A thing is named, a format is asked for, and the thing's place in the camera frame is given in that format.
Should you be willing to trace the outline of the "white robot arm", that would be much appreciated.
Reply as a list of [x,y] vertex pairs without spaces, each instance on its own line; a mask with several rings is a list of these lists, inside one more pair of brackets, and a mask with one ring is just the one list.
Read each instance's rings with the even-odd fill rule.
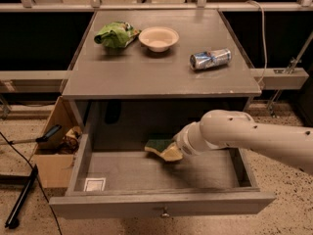
[[256,122],[249,114],[212,110],[157,149],[168,161],[225,148],[247,149],[313,173],[313,128]]

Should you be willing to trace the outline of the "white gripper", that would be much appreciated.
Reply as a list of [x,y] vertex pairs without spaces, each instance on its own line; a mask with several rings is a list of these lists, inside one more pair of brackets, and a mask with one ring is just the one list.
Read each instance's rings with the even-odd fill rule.
[[192,122],[183,127],[174,137],[171,143],[159,156],[166,162],[177,162],[183,159],[183,154],[198,156],[202,153],[204,140],[200,131],[200,124]]

